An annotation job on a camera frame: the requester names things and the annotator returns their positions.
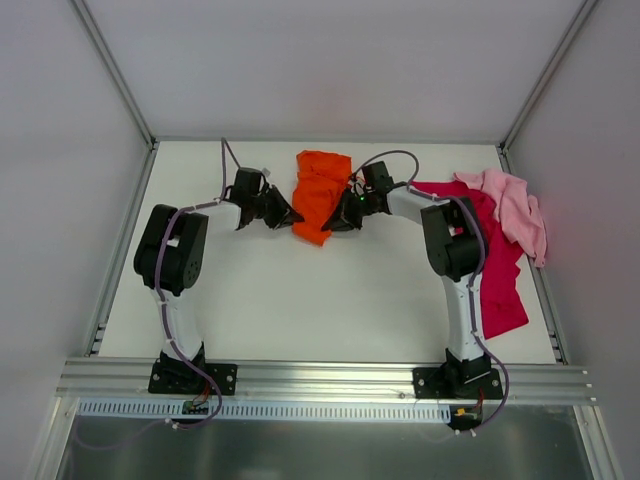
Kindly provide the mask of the orange t shirt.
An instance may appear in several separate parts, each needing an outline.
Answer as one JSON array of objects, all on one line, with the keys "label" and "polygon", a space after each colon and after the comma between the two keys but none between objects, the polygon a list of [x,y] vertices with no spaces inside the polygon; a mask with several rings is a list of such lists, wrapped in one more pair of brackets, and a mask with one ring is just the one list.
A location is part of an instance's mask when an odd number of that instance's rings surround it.
[{"label": "orange t shirt", "polygon": [[331,236],[322,227],[334,212],[352,173],[349,156],[304,150],[296,156],[297,185],[293,208],[303,217],[292,226],[293,233],[312,245],[322,247]]}]

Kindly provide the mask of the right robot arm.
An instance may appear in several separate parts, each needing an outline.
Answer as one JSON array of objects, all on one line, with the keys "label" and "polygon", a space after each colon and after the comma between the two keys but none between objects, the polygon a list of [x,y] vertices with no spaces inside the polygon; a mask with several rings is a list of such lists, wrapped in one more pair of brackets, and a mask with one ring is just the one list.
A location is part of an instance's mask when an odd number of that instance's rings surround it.
[{"label": "right robot arm", "polygon": [[396,182],[386,164],[364,168],[364,184],[353,182],[340,196],[324,231],[359,230],[363,219],[385,213],[422,227],[426,255],[445,291],[449,339],[445,361],[412,373],[418,398],[474,398],[487,388],[493,373],[484,343],[480,286],[488,244],[472,202],[466,197],[438,197],[405,182]]}]

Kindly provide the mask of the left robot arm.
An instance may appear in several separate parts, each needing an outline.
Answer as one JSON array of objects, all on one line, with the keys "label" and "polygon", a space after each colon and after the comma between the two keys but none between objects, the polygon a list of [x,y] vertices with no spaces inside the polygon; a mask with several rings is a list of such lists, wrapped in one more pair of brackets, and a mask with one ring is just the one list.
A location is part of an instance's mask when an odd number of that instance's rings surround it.
[{"label": "left robot arm", "polygon": [[211,218],[217,227],[231,232],[254,220],[272,230],[304,220],[264,172],[247,167],[240,168],[233,184],[209,202],[153,207],[133,260],[135,273],[158,307],[165,341],[152,368],[151,393],[203,398],[220,385],[206,361],[205,341],[186,299],[202,271]]}]

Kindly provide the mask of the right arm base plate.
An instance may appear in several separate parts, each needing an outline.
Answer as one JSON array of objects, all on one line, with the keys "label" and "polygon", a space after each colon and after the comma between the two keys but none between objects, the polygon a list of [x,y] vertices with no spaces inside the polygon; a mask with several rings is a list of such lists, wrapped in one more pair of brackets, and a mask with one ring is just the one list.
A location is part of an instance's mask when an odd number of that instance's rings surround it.
[{"label": "right arm base plate", "polygon": [[417,399],[478,400],[483,396],[488,400],[503,398],[500,374],[491,369],[486,375],[464,382],[454,369],[441,365],[417,367],[412,371],[412,385]]}]

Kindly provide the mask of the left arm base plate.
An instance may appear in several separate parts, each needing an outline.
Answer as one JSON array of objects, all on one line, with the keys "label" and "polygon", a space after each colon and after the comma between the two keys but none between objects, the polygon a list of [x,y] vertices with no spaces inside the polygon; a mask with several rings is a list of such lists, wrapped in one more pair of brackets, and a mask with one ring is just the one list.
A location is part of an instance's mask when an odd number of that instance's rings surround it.
[{"label": "left arm base plate", "polygon": [[[223,396],[233,396],[235,394],[238,370],[235,364],[206,363],[201,367],[201,370],[217,384]],[[197,396],[206,392],[214,394],[214,388],[210,386],[209,381],[184,363],[178,363],[173,366],[155,363],[151,371],[147,391],[151,394],[163,395]]]}]

